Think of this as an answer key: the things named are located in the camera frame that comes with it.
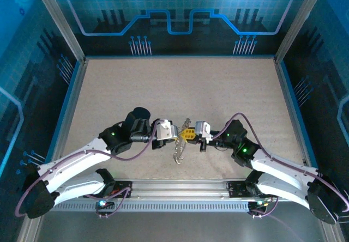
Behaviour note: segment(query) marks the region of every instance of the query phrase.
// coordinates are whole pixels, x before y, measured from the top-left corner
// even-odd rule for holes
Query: yellow part
[[[195,129],[185,129],[180,133],[180,136],[185,140],[193,140],[195,138]]]

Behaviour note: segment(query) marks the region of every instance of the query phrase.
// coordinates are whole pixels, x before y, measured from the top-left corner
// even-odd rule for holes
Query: wall
[[[285,64],[319,168],[349,190],[349,0],[318,0]]]
[[[85,54],[144,56],[274,54],[303,0],[57,1]]]
[[[59,59],[76,60],[41,0],[0,0],[0,19],[0,241],[16,241],[23,168],[45,160],[73,70]]]

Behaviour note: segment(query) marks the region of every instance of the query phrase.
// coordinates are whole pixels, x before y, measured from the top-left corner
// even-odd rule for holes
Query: beige work surface
[[[151,122],[173,120],[182,126],[207,121],[220,130],[236,112],[251,121],[264,147],[297,163],[302,162],[285,99],[272,59],[234,57],[117,58],[88,62],[65,154],[98,136],[105,128],[125,119],[135,107],[145,107]],[[254,141],[249,131],[248,137]],[[120,154],[137,154],[145,144],[134,143]],[[174,143],[158,150],[149,148],[131,162],[108,160],[88,170],[107,168],[115,178],[131,179],[226,179],[245,178],[250,170],[220,152],[186,145],[185,159],[173,160]]]

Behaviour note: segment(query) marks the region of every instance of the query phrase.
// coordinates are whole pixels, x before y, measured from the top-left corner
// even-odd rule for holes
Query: wire
[[[262,214],[261,217],[268,216],[268,215],[270,215],[270,214],[275,210],[276,206],[278,205],[278,202],[279,202],[279,197],[276,198],[276,201],[275,201],[274,206],[273,206],[272,209],[271,209],[269,212],[267,212],[267,213],[261,212],[261,211],[259,211],[259,210],[257,210],[257,209],[254,209],[254,210],[252,210],[252,211],[255,211],[255,212],[258,212],[258,213]]]
[[[114,214],[119,210],[119,208],[121,207],[121,205],[124,203],[125,198],[127,197],[128,193],[131,191],[131,188],[128,187],[128,186],[127,186],[127,187],[124,187],[123,189],[121,189],[120,191],[116,192],[115,194],[103,198],[105,201],[107,201],[107,200],[110,200],[110,199],[112,199],[112,198],[114,198],[114,197],[116,197],[116,196],[122,194],[124,191],[126,191],[126,192],[125,192],[125,195],[123,196],[123,198],[122,198],[120,204],[116,207],[116,209],[115,209],[112,213],[110,213],[110,214],[100,214],[99,211],[98,211],[98,209],[96,210],[95,213],[96,213],[100,218],[106,218],[106,219],[107,219],[108,217],[114,215]],[[89,197],[89,198],[92,198],[92,199],[95,199],[95,200],[100,200],[100,198],[94,197],[94,196],[91,196],[91,195],[86,195],[86,197]]]
[[[28,196],[29,192],[35,187],[35,185],[37,185],[41,180],[43,180],[47,175],[51,174],[54,170],[54,168],[57,168],[59,167],[60,165],[62,165],[63,163],[65,163],[66,161],[72,159],[72,158],[75,158],[76,156],[80,156],[82,154],[87,154],[87,153],[96,153],[96,154],[102,154],[102,155],[106,155],[106,156],[109,156],[113,159],[116,159],[116,160],[120,160],[120,161],[131,161],[131,160],[134,160],[136,159],[137,157],[139,157],[140,155],[142,155],[146,149],[150,146],[154,136],[155,136],[155,133],[157,131],[157,127],[156,125],[158,123],[162,122],[162,120],[157,120],[155,123],[154,123],[154,128],[153,128],[153,132],[151,134],[151,137],[149,139],[149,142],[146,144],[146,146],[135,156],[133,156],[132,158],[128,158],[128,159],[124,159],[124,158],[119,158],[118,156],[115,156],[115,155],[112,155],[112,154],[108,154],[107,152],[103,152],[101,150],[94,150],[94,149],[89,149],[89,150],[82,150],[82,151],[79,151],[79,152],[76,152],[74,154],[71,154],[69,156],[65,156],[60,162],[56,163],[53,167],[49,168],[44,174],[42,174],[38,179],[36,179],[28,188],[27,190],[23,193],[23,195],[21,196],[20,200],[18,201],[18,204],[16,206],[16,209],[15,209],[15,216],[17,217],[22,217],[22,216],[25,216],[26,214],[21,214],[20,213],[20,208],[24,202],[24,200],[26,199],[26,197]]]
[[[338,197],[340,197],[341,200],[343,200],[343,202],[344,202],[345,205],[346,205],[346,209],[344,209],[342,212],[348,212],[348,211],[349,211],[349,201],[348,201],[348,199],[347,199],[345,196],[343,196],[343,195],[342,195],[334,186],[332,186],[330,183],[328,183],[327,181],[325,181],[325,180],[322,179],[321,177],[319,177],[319,176],[317,176],[317,175],[315,175],[315,174],[313,174],[313,173],[311,173],[311,172],[308,172],[308,171],[306,171],[306,170],[301,170],[301,169],[299,169],[298,167],[292,166],[292,165],[290,165],[290,164],[288,164],[288,163],[285,163],[285,162],[283,162],[283,161],[281,161],[281,160],[279,160],[279,159],[277,159],[277,158],[272,157],[272,156],[264,149],[264,147],[263,147],[261,141],[259,140],[259,138],[258,138],[258,136],[257,136],[257,134],[256,134],[256,132],[255,132],[255,130],[253,129],[253,127],[252,127],[250,121],[247,119],[247,117],[245,116],[245,114],[243,114],[243,113],[241,113],[241,112],[238,112],[238,113],[234,114],[234,115],[231,117],[231,119],[225,124],[224,128],[223,128],[221,131],[219,131],[215,136],[213,136],[212,139],[215,139],[215,138],[219,137],[220,135],[222,135],[223,132],[224,132],[224,131],[229,127],[229,125],[232,123],[233,119],[234,119],[235,117],[237,117],[238,115],[242,116],[242,117],[245,119],[245,121],[247,122],[249,128],[251,129],[252,134],[253,134],[253,136],[255,137],[255,139],[256,139],[258,145],[261,147],[262,151],[265,153],[266,156],[268,156],[271,160],[273,160],[273,161],[275,161],[275,162],[277,162],[277,163],[279,163],[279,164],[281,164],[281,165],[283,165],[283,166],[285,166],[285,167],[291,168],[291,169],[296,170],[296,171],[298,171],[298,172],[300,172],[300,173],[302,173],[302,174],[306,174],[306,175],[309,175],[309,176],[311,176],[311,177],[313,177],[313,178],[316,178],[316,179],[319,180],[322,184],[324,184],[325,186],[327,186],[328,188],[330,188]]]
[[[228,150],[228,148],[226,148],[226,149],[219,149],[218,147],[214,147],[215,149],[217,149],[218,151],[221,151],[221,152],[224,152],[224,151],[227,151]]]

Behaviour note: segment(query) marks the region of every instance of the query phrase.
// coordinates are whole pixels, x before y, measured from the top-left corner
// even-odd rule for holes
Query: blue light
[[[98,204],[99,204],[100,207],[104,207],[105,205],[107,205],[107,202],[104,201],[104,200],[101,200],[101,201],[98,202]]]

